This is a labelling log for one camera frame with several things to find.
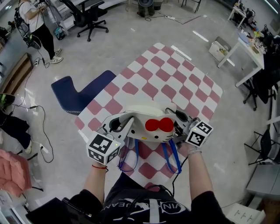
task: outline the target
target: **pink cloth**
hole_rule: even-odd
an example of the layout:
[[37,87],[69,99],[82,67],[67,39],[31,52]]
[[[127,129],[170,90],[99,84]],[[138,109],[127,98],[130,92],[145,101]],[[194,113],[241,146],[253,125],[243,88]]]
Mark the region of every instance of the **pink cloth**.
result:
[[0,149],[0,188],[19,197],[24,190],[31,187],[28,161]]

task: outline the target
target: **hand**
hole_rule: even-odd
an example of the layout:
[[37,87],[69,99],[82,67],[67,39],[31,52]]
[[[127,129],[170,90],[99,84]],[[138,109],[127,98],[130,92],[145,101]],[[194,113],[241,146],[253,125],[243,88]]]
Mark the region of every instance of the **hand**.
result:
[[47,8],[47,6],[46,6],[46,5],[43,5],[43,6],[40,7],[39,9],[40,9],[41,12],[43,12],[43,11],[45,11],[46,8]]

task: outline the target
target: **white box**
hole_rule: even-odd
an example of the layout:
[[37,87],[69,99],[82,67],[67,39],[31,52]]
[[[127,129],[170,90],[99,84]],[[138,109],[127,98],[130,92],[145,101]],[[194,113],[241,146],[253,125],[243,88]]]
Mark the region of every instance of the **white box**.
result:
[[94,131],[87,142],[87,156],[106,165],[116,157],[123,144]]
[[190,130],[186,142],[200,148],[212,131],[213,127],[200,121]]
[[220,62],[228,54],[228,51],[218,41],[214,41],[209,49],[209,53]]

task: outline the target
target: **pink and white checkered mat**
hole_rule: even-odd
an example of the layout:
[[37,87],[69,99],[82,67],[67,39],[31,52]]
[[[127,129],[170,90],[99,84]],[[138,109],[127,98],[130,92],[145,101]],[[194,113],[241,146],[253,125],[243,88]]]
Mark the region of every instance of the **pink and white checkered mat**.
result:
[[[216,83],[172,48],[156,43],[109,83],[76,118],[75,124],[86,141],[106,117],[125,109],[128,98],[173,102],[188,115],[208,122],[222,93]],[[134,140],[129,141],[129,149],[122,168],[125,171],[132,170],[136,164]],[[169,145],[167,149],[176,171]],[[182,162],[186,155],[180,151],[178,154]],[[119,156],[112,163],[118,165]],[[139,141],[138,164],[126,174],[143,187],[164,184],[173,176],[161,144],[146,141]]]

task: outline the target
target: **desk leg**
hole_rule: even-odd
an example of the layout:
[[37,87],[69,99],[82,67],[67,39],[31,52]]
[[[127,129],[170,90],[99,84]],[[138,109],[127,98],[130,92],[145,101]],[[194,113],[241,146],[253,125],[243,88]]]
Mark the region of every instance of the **desk leg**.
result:
[[232,17],[232,15],[233,15],[233,13],[235,12],[235,10],[233,9],[232,11],[231,11],[231,14],[229,15],[229,17],[228,17],[228,21],[231,19],[231,17]]
[[237,29],[241,26],[241,24],[243,23],[244,20],[245,20],[245,17],[243,17],[243,19],[242,19],[241,22],[239,23]]
[[237,84],[235,84],[235,86],[238,87],[238,86],[242,85],[243,83],[245,83],[249,78],[251,78],[254,74],[256,74],[261,69],[262,69],[261,67],[255,68],[252,72],[250,72],[243,79],[241,79]]
[[224,57],[224,59],[221,60],[221,62],[218,64],[218,68],[220,68],[225,61],[233,54],[233,52],[238,48],[239,42],[231,49],[231,51]]

